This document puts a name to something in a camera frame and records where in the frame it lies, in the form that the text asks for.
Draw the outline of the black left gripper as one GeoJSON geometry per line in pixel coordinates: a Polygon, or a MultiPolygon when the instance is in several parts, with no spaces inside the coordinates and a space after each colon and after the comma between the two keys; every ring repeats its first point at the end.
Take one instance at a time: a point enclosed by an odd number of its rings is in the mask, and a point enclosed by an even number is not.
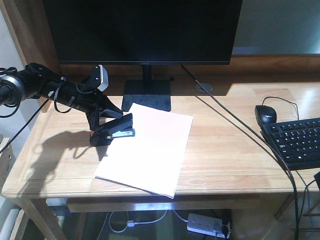
{"type": "Polygon", "coordinates": [[[103,118],[121,118],[122,110],[115,106],[109,98],[98,89],[80,90],[76,83],[67,83],[67,93],[70,94],[67,106],[86,113],[91,131],[99,131],[99,116],[103,118]]]}

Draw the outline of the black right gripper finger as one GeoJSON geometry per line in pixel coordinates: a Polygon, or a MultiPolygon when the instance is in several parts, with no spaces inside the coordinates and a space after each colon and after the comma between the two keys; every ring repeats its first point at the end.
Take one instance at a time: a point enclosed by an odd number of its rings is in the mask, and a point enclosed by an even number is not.
{"type": "Polygon", "coordinates": [[[316,182],[318,189],[320,189],[320,172],[318,172],[314,175],[314,180],[316,182]]]}

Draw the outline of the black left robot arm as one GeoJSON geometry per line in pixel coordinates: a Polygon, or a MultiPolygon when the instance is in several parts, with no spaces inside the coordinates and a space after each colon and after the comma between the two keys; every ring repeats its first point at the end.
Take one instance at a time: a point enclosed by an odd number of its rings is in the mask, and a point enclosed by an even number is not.
{"type": "Polygon", "coordinates": [[[84,112],[89,128],[97,131],[100,129],[99,118],[120,119],[123,116],[123,112],[104,95],[108,86],[108,72],[101,64],[94,66],[81,82],[75,83],[32,62],[23,70],[10,67],[0,73],[0,103],[17,109],[26,99],[43,97],[55,105],[84,112]]]}

